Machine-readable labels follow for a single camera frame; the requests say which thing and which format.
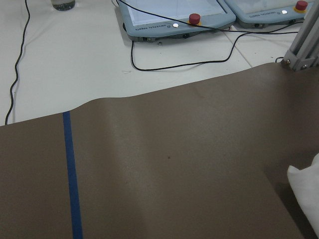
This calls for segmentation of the white long-sleeve printed shirt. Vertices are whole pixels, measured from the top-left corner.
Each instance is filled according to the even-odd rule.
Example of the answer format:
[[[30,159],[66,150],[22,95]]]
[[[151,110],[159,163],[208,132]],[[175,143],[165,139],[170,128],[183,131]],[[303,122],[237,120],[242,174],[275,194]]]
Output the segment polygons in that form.
[[[289,184],[295,198],[308,219],[315,234],[319,234],[319,156],[313,158],[311,166],[297,169],[290,165],[287,170]]]

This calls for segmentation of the brown paper table mat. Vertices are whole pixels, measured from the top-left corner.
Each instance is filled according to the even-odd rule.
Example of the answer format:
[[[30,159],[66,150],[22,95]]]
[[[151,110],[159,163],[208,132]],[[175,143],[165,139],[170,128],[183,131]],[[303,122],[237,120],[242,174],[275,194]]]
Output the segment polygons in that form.
[[[288,167],[319,150],[319,69],[268,63],[0,129],[3,239],[314,239]]]

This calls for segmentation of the blue grey teach pendant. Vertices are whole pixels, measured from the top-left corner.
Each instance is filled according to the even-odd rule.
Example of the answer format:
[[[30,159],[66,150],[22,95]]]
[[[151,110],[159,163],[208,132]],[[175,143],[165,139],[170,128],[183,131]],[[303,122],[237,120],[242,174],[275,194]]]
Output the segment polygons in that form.
[[[236,20],[223,0],[120,0],[118,4],[124,29],[135,42],[222,31]]]
[[[287,25],[303,20],[313,0],[226,0],[243,28]]]

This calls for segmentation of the grey aluminium frame post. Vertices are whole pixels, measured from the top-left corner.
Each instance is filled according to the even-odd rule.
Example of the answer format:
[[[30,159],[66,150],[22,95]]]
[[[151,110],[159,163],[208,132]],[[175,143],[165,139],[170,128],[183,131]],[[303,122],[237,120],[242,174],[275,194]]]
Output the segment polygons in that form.
[[[319,2],[316,0],[306,15],[281,64],[293,71],[319,65]]]

